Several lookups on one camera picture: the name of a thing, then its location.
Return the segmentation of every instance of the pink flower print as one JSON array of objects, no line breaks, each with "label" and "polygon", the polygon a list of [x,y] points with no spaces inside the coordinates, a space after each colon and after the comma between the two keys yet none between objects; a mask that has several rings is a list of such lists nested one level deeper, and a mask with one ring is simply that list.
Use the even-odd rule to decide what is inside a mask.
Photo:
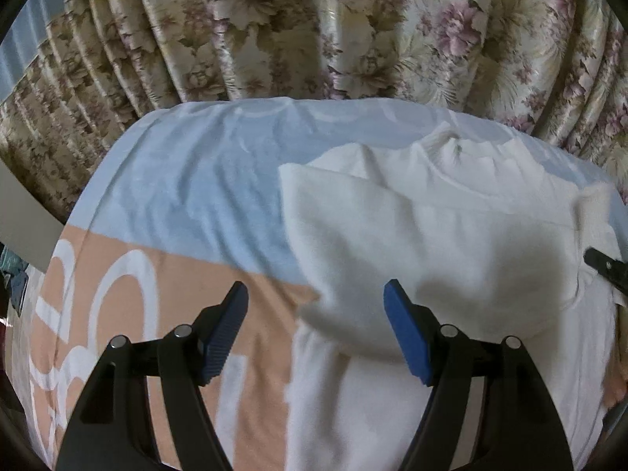
[{"label": "pink flower print", "polygon": [[438,47],[445,55],[463,56],[482,39],[473,28],[473,18],[479,10],[467,0],[447,5],[438,21]]},{"label": "pink flower print", "polygon": [[529,84],[532,81],[532,67],[528,62],[523,62],[521,67],[514,72],[515,78],[517,78],[521,84]]},{"label": "pink flower print", "polygon": [[624,33],[615,31],[609,34],[608,40],[610,41],[610,52],[608,53],[608,56],[607,56],[608,64],[612,66],[619,65],[619,57],[622,51],[622,42],[624,40]]},{"label": "pink flower print", "polygon": [[584,77],[588,77],[588,71],[586,70],[585,64],[580,61],[580,65],[567,76],[567,82],[564,86],[563,97],[567,100],[574,100],[578,97],[583,98],[586,89],[580,81],[584,79]]},{"label": "pink flower print", "polygon": [[532,93],[527,96],[524,104],[530,108],[533,113],[538,113],[545,106],[546,94],[547,92],[545,90],[535,88],[532,90]]},{"label": "pink flower print", "polygon": [[530,134],[535,121],[531,115],[518,115],[517,117],[508,117],[507,119],[502,120],[502,124],[514,127],[517,131]]},{"label": "pink flower print", "polygon": [[625,131],[626,128],[628,128],[628,110],[624,104],[621,108],[610,112],[606,116],[604,134],[612,138],[613,136],[617,136],[621,131]]}]

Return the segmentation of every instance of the folded cloth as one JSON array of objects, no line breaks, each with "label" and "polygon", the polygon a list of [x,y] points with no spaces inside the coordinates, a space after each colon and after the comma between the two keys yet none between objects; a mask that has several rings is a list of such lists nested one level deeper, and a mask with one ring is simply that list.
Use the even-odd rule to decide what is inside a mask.
[{"label": "folded cloth", "polygon": [[25,271],[13,276],[9,282],[9,290],[11,292],[11,306],[18,313],[22,313],[22,305],[24,304],[24,295],[26,294],[26,285],[28,284],[28,275]]},{"label": "folded cloth", "polygon": [[288,240],[320,293],[294,340],[289,470],[390,469],[403,457],[427,394],[410,377],[401,385],[382,306],[390,278],[471,338],[523,338],[584,462],[601,430],[615,298],[582,255],[592,245],[619,257],[612,187],[579,190],[525,149],[440,127],[406,149],[352,144],[280,167]]},{"label": "folded cloth", "polygon": [[24,272],[28,264],[7,247],[0,253],[0,272],[16,276]]}]

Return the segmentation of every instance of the bed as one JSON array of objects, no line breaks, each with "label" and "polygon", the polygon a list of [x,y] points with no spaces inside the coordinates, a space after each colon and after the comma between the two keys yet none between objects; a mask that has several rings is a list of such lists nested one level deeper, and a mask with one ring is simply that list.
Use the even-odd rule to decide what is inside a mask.
[{"label": "bed", "polygon": [[[523,131],[558,146],[524,136],[548,172],[618,187],[610,223],[628,259],[624,33],[605,0],[250,1],[29,0],[2,41],[2,160],[67,221],[19,358],[29,383],[14,384],[48,465],[112,336],[161,336],[241,279],[255,311],[229,387],[203,398],[237,469],[284,467],[295,313],[316,297],[281,221],[285,162],[403,147],[440,122],[477,140]],[[185,124],[160,125],[173,115]]]}]

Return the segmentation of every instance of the curtain fold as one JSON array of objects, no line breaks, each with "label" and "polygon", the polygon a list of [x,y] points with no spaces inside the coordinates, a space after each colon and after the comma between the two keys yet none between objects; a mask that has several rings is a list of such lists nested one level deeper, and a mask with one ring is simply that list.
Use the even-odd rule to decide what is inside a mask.
[{"label": "curtain fold", "polygon": [[396,97],[497,120],[603,166],[628,201],[626,34],[604,0],[27,7],[37,53],[11,71],[0,158],[61,221],[112,144],[149,111],[274,96]]}]

